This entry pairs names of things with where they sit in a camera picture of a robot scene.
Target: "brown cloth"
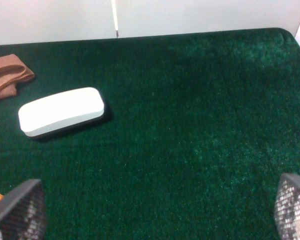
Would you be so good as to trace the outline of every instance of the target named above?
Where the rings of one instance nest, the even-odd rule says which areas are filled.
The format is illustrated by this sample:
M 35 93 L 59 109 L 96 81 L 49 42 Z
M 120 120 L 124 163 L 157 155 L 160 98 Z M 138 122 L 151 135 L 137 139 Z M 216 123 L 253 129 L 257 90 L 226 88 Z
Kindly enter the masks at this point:
M 14 54 L 0 57 L 0 99 L 17 95 L 16 84 L 35 74 Z

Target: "table surface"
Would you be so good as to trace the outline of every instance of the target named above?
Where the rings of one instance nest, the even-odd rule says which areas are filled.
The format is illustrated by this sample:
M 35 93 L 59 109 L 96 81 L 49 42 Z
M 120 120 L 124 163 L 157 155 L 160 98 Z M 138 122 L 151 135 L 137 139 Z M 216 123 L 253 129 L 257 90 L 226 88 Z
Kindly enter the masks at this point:
M 279 28 L 0 46 L 36 75 L 0 101 L 0 193 L 41 179 L 45 239 L 279 239 L 300 175 L 300 47 Z M 97 88 L 103 120 L 42 140 L 19 108 Z

